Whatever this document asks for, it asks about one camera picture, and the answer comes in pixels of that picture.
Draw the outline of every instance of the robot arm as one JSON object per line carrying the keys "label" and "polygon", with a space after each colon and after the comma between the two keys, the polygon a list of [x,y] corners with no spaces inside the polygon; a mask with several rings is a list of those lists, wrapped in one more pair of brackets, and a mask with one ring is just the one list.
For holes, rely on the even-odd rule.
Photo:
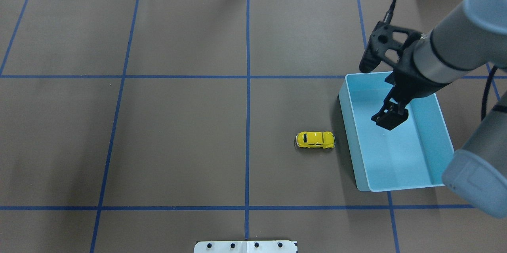
{"label": "robot arm", "polygon": [[[404,43],[393,33],[407,35]],[[397,51],[399,60],[385,56]],[[408,117],[405,106],[429,96],[468,72],[492,62],[507,70],[507,0],[463,0],[428,35],[379,22],[360,63],[371,72],[381,61],[393,67],[393,88],[375,123],[392,130]],[[507,94],[494,107],[445,170],[442,180],[455,193],[495,217],[507,216]]]}

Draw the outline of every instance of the black cable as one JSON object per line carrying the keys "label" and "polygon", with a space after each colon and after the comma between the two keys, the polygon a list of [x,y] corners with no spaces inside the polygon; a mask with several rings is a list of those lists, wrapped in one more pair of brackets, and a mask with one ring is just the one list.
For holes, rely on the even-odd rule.
{"label": "black cable", "polygon": [[484,87],[484,94],[482,95],[482,105],[480,106],[480,120],[482,121],[486,117],[486,109],[488,107],[488,95],[489,88],[491,87],[491,82],[493,81],[493,76],[495,76],[498,67],[493,66],[491,71],[489,71],[488,79],[486,80],[486,86]]}
{"label": "black cable", "polygon": [[395,11],[395,6],[396,6],[396,0],[393,0],[393,2],[391,3],[391,6],[389,7],[389,10],[387,11],[387,13],[385,13],[384,20],[383,20],[385,23],[391,23],[391,20],[393,19],[393,13]]}

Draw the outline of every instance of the blue grid line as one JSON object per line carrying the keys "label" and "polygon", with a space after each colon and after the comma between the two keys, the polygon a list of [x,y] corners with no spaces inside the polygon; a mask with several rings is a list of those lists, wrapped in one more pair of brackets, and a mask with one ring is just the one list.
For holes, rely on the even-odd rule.
{"label": "blue grid line", "polygon": [[344,75],[252,75],[252,79],[343,79]]}
{"label": "blue grid line", "polygon": [[[249,205],[248,210],[388,210],[388,209],[471,209],[469,204],[421,205]],[[245,210],[242,205],[222,206],[102,206],[101,211],[214,211]],[[99,210],[98,206],[0,206],[0,210]]]}
{"label": "blue grid line", "polygon": [[[366,49],[366,46],[368,44],[366,43],[366,32],[364,31],[364,20],[362,18],[361,0],[357,0],[357,9],[359,11],[359,19],[361,22],[362,43],[364,44],[364,49]],[[400,246],[398,243],[398,231],[396,230],[395,210],[393,209],[393,199],[391,197],[391,191],[387,192],[387,199],[389,201],[389,213],[391,214],[391,227],[393,229],[395,250],[396,250],[396,253],[400,253]]]}
{"label": "blue grid line", "polygon": [[[123,75],[0,75],[0,78],[123,78]],[[125,78],[189,78],[189,79],[343,79],[345,75],[125,75]],[[487,79],[488,76],[463,76],[462,79]],[[507,79],[507,76],[495,76],[495,79]]]}
{"label": "blue grid line", "polygon": [[361,22],[362,44],[366,49],[366,32],[364,31],[364,20],[362,18],[361,0],[357,0],[357,10],[359,11],[359,21]]}
{"label": "blue grid line", "polygon": [[[491,67],[489,66],[489,63],[486,63],[486,68],[488,69],[488,72],[491,72]],[[493,78],[493,80],[491,80],[491,85],[493,86],[493,89],[495,90],[496,99],[500,100],[500,93],[498,92],[494,78]]]}
{"label": "blue grid line", "polygon": [[16,38],[16,33],[18,33],[19,24],[21,23],[21,19],[23,18],[23,14],[25,13],[25,9],[27,8],[27,4],[29,0],[25,0],[23,3],[23,8],[19,13],[18,21],[16,22],[16,26],[14,27],[14,31],[12,32],[11,40],[9,41],[9,45],[7,46],[7,51],[5,51],[4,60],[2,61],[2,65],[0,67],[0,75],[4,72],[5,63],[7,63],[7,58],[9,58],[9,52],[11,51],[12,44],[14,42],[14,38]]}
{"label": "blue grid line", "polygon": [[373,210],[389,209],[388,205],[282,205],[250,206],[250,210]]}
{"label": "blue grid line", "polygon": [[421,204],[421,205],[393,205],[393,209],[460,209],[474,208],[471,204]]}
{"label": "blue grid line", "polygon": [[126,75],[125,78],[246,79],[243,75]]}
{"label": "blue grid line", "polygon": [[391,197],[391,191],[387,192],[387,199],[389,201],[389,213],[391,214],[391,226],[393,228],[393,238],[395,239],[395,250],[396,253],[400,253],[400,244],[398,243],[398,230],[396,229],[395,210],[393,208],[393,198]]}
{"label": "blue grid line", "polygon": [[1,75],[0,78],[49,78],[49,79],[95,79],[95,78],[121,78],[121,75]]}
{"label": "blue grid line", "polygon": [[246,0],[245,240],[250,235],[250,0]]}
{"label": "blue grid line", "polygon": [[0,206],[0,210],[98,210],[97,206]]}
{"label": "blue grid line", "polygon": [[120,112],[120,104],[122,101],[123,87],[125,86],[125,76],[127,74],[128,59],[129,59],[129,55],[130,55],[130,47],[132,46],[132,37],[134,35],[135,19],[137,16],[138,6],[139,6],[139,0],[135,0],[134,15],[132,15],[132,24],[130,26],[130,34],[129,34],[129,38],[128,38],[127,51],[125,53],[125,63],[123,64],[122,81],[120,83],[120,90],[118,91],[118,100],[116,102],[116,110],[114,111],[114,119],[112,121],[111,138],[109,140],[109,148],[107,150],[107,158],[106,158],[105,167],[104,167],[104,176],[103,176],[103,180],[102,180],[102,186],[100,188],[98,210],[97,210],[97,215],[95,217],[95,226],[93,228],[93,236],[92,236],[92,242],[90,245],[90,253],[93,253],[95,251],[95,242],[97,240],[97,232],[98,232],[98,226],[99,226],[99,222],[100,222],[100,214],[101,214],[103,201],[104,201],[105,185],[107,182],[107,174],[109,173],[109,163],[111,162],[112,146],[114,144],[114,135],[116,134],[116,125],[118,123],[118,114]]}
{"label": "blue grid line", "polygon": [[209,210],[245,210],[244,206],[103,206],[104,210],[125,210],[125,211],[209,211]]}

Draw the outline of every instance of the toy car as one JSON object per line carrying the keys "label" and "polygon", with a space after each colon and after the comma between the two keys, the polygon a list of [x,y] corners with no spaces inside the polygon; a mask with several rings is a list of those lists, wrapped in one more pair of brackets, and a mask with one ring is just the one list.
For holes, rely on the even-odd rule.
{"label": "toy car", "polygon": [[295,136],[295,144],[300,148],[334,148],[335,136],[329,132],[303,131]]}

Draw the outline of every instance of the light blue plastic bin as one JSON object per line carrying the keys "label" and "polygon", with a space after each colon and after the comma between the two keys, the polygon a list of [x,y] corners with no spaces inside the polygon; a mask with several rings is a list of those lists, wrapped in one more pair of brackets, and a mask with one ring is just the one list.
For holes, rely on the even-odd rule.
{"label": "light blue plastic bin", "polygon": [[435,94],[412,100],[407,121],[391,131],[371,120],[392,87],[384,82],[390,73],[348,74],[339,93],[357,188],[443,186],[454,149]]}

